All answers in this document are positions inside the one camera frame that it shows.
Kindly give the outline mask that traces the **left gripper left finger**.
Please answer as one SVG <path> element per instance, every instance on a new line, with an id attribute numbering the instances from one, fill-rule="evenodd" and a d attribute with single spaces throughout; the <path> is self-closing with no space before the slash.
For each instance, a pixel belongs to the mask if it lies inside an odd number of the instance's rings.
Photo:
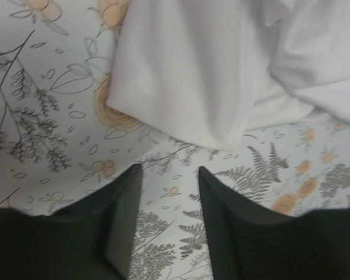
<path id="1" fill-rule="evenodd" d="M 133 164 L 49 216 L 0 208 L 0 279 L 127 279 L 141 188 Z"/>

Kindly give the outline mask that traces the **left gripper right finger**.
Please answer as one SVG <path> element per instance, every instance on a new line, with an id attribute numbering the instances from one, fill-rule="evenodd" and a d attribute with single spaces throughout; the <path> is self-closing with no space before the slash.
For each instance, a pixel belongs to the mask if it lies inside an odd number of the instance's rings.
<path id="1" fill-rule="evenodd" d="M 292 217 L 198 171 L 215 279 L 350 279 L 350 208 Z"/>

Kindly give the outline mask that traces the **white t shirt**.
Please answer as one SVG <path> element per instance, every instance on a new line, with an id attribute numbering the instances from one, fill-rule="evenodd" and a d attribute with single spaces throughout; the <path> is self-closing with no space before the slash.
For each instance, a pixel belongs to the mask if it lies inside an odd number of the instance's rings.
<path id="1" fill-rule="evenodd" d="M 350 1 L 132 1 L 106 103 L 227 151 L 248 130 L 350 123 Z"/>

